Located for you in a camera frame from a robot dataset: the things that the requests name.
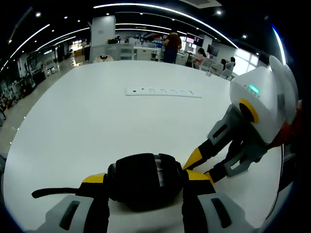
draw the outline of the blue jeans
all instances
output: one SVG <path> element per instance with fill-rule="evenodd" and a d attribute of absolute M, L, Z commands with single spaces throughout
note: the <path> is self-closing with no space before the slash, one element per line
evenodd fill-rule
<path fill-rule="evenodd" d="M 174 63 L 176 61 L 177 51 L 169 48 L 165 48 L 164 62 Z"/>

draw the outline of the curved light strip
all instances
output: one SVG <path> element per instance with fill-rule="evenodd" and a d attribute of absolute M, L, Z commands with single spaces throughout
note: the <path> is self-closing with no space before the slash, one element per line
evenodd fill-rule
<path fill-rule="evenodd" d="M 177 31 L 178 33 L 182 33 L 182 34 L 185 34 L 185 35 L 187 35 L 187 33 L 183 33 L 183 32 L 181 32 L 181 31 Z"/>
<path fill-rule="evenodd" d="M 181 15 L 181 16 L 184 16 L 184 17 L 187 17 L 187 18 L 190 18 L 198 23 L 201 23 L 203 24 L 204 26 L 210 28 L 211 30 L 213 30 L 214 32 L 218 33 L 219 35 L 221 35 L 224 39 L 226 39 L 229 43 L 231 43 L 234 47 L 236 47 L 237 49 L 239 48 L 236 44 L 234 44 L 231 40 L 229 40 L 229 38 L 227 38 L 225 35 L 223 35 L 220 31 L 216 30 L 215 28 L 209 26 L 208 24 L 198 20 L 197 18 L 195 17 L 192 17 L 192 16 L 189 16 L 185 13 L 182 13 L 180 11 L 176 11 L 176 10 L 173 10 L 173 9 L 170 9 L 170 8 L 166 8 L 166 7 L 163 7 L 163 6 L 156 6 L 156 5 L 151 5 L 151 4 L 143 4 L 143 3 L 113 3 L 113 4 L 105 4 L 105 5 L 99 5 L 99 6 L 94 6 L 93 8 L 100 8 L 100 7 L 108 7 L 108 6 L 144 6 L 144 7 L 151 7 L 151 8 L 157 8 L 157 9 L 161 9 L 161 10 L 164 10 L 164 11 L 170 11 L 170 12 L 173 12 L 175 14 L 178 14 L 178 15 Z"/>
<path fill-rule="evenodd" d="M 62 37 L 64 37 L 64 36 L 66 36 L 66 35 L 70 35 L 70 34 L 73 34 L 73 33 L 77 33 L 77 32 L 79 32 L 79 31 L 83 31 L 83 30 L 86 30 L 86 29 L 89 29 L 89 28 L 90 28 L 90 27 L 88 27 L 88 28 L 83 28 L 83 29 L 76 30 L 76 31 L 74 31 L 74 32 L 70 32 L 70 33 L 67 33 L 67 34 L 65 34 L 65 35 L 62 35 L 62 36 L 60 36 L 60 37 L 58 37 L 58 38 L 56 38 L 56 39 L 54 39 L 54 40 L 51 40 L 50 42 L 48 42 L 48 43 L 46 43 L 46 44 L 44 44 L 44 45 L 42 45 L 42 46 L 39 47 L 37 50 L 43 48 L 44 46 L 48 45 L 49 43 L 52 43 L 53 41 L 58 40 L 59 38 L 62 38 Z"/>
<path fill-rule="evenodd" d="M 58 45 L 58 44 L 60 44 L 60 43 L 62 43 L 62 42 L 64 42 L 64 41 L 66 41 L 66 40 L 73 39 L 73 38 L 75 38 L 75 37 L 76 37 L 76 36 L 73 36 L 73 37 L 67 38 L 67 39 L 62 40 L 62 41 L 60 41 L 60 42 L 57 42 L 55 45 Z"/>
<path fill-rule="evenodd" d="M 127 12 L 127 11 L 119 11 L 119 12 L 115 12 L 115 13 L 116 13 L 116 14 L 118 14 L 118 13 L 138 13 L 138 14 L 139 14 L 139 12 L 132 12 L 132 11 L 128 11 L 128 12 Z M 162 15 L 158 15 L 158 14 L 152 14 L 152 13 L 146 13 L 146 12 L 144 12 L 144 14 L 145 14 L 145 15 L 151 15 L 151 16 L 158 16 L 158 17 L 168 18 L 168 19 L 170 19 L 170 20 L 172 19 L 171 17 L 162 16 Z M 195 26 L 193 26 L 193 25 L 191 25 L 191 24 L 189 24 L 189 23 L 183 22 L 183 21 L 178 20 L 178 19 L 175 19 L 175 21 L 178 21 L 178 22 L 187 24 L 187 25 L 189 25 L 189 26 L 191 26 L 191 27 L 193 27 L 193 28 L 197 28 L 197 27 L 195 27 Z M 204 32 L 205 34 L 209 35 L 211 38 L 214 38 L 214 37 L 215 37 L 215 36 L 211 35 L 210 33 L 206 32 L 206 31 L 204 31 L 204 30 L 202 30 L 202 29 L 199 29 L 199 30 L 201 30 L 201 31 Z"/>
<path fill-rule="evenodd" d="M 119 29 L 116 29 L 116 31 L 123 31 L 123 30 L 146 31 L 146 32 L 161 33 L 161 34 L 169 35 L 169 33 L 153 31 L 153 30 L 146 30 L 146 29 L 137 29 L 137 28 L 119 28 Z"/>
<path fill-rule="evenodd" d="M 31 38 L 33 38 L 35 35 L 37 35 L 40 31 L 42 31 L 43 29 L 46 29 L 47 27 L 49 27 L 49 24 L 43 28 L 41 28 L 39 31 L 37 31 L 35 34 L 33 34 L 32 36 L 30 36 L 27 40 L 24 41 L 24 43 L 22 43 L 15 52 L 13 52 L 13 54 L 10 56 L 10 58 L 13 57 L 13 55 L 24 45 L 26 44 L 27 41 L 29 41 Z"/>
<path fill-rule="evenodd" d="M 277 39 L 277 42 L 278 42 L 278 46 L 280 47 L 280 50 L 281 50 L 281 56 L 282 56 L 282 61 L 283 61 L 283 65 L 286 64 L 286 58 L 285 58 L 285 53 L 284 53 L 284 48 L 283 48 L 283 45 L 282 45 L 282 41 L 281 41 L 281 38 L 279 37 L 279 35 L 277 34 L 277 31 L 275 30 L 274 27 L 272 27 L 273 31 L 274 31 L 274 34 L 276 35 L 276 39 Z"/>
<path fill-rule="evenodd" d="M 46 29 L 47 27 L 49 27 L 49 24 L 46 25 L 45 27 L 41 28 L 40 30 L 38 30 L 36 33 L 34 33 L 32 36 L 30 36 L 27 40 L 25 40 L 16 50 L 15 52 L 12 53 L 12 55 L 10 56 L 10 58 L 12 58 L 14 56 L 14 54 L 24 45 L 27 43 L 27 41 L 29 41 L 31 38 L 33 38 L 35 35 L 37 35 L 40 31 Z M 9 62 L 9 60 L 6 61 L 6 63 L 4 63 L 4 65 L 2 66 L 0 72 L 3 70 L 3 68 L 6 66 L 6 64 Z"/>
<path fill-rule="evenodd" d="M 140 24 L 140 23 L 116 23 L 116 25 L 139 25 L 139 26 L 148 26 L 148 27 L 155 27 L 155 28 L 163 28 L 166 30 L 172 30 L 171 28 L 164 28 L 156 25 L 149 25 L 149 24 Z"/>

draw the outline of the black cable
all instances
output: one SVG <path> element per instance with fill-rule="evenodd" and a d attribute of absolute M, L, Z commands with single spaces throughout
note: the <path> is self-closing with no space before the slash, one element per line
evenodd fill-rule
<path fill-rule="evenodd" d="M 284 162 L 284 152 L 283 152 L 283 146 L 284 146 L 284 144 L 283 144 L 283 145 L 281 145 L 281 156 L 282 156 L 282 163 L 281 163 L 281 172 L 280 172 L 280 179 L 279 179 L 278 185 L 280 185 L 279 183 L 280 183 L 280 180 L 281 180 L 281 177 L 282 177 L 282 172 L 283 172 L 283 162 Z M 274 208 L 275 208 L 275 206 L 276 206 L 276 202 L 277 202 L 278 194 L 279 194 L 279 190 L 277 190 L 276 200 L 274 201 L 274 203 L 273 203 L 273 207 L 272 207 L 272 209 L 270 210 L 270 213 L 268 214 L 268 216 L 266 217 L 266 219 L 267 219 L 268 217 L 270 217 L 270 215 L 272 214 L 272 212 L 273 212 L 273 210 L 274 210 Z"/>
<path fill-rule="evenodd" d="M 34 191 L 31 195 L 33 198 L 40 198 L 43 196 L 51 194 L 60 194 L 60 193 L 76 193 L 78 188 L 43 188 Z"/>

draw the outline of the green indicator light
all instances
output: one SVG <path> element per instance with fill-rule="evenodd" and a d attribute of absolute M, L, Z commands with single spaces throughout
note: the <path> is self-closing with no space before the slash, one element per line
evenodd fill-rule
<path fill-rule="evenodd" d="M 255 91 L 257 94 L 259 94 L 259 90 L 257 88 L 255 88 L 253 85 L 249 85 L 249 87 Z"/>

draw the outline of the floor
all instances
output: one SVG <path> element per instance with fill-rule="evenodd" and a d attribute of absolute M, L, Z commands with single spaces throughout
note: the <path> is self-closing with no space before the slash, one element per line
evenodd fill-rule
<path fill-rule="evenodd" d="M 64 74 L 76 66 L 86 64 L 84 56 L 68 58 L 60 63 L 57 63 L 57 72 L 51 74 L 40 83 L 37 88 L 27 97 L 20 99 L 19 102 L 12 108 L 5 110 L 6 120 L 3 126 L 0 127 L 0 154 L 4 158 L 10 150 L 11 143 L 18 131 L 19 126 L 24 120 L 24 117 L 29 113 L 34 104 L 40 97 Z"/>

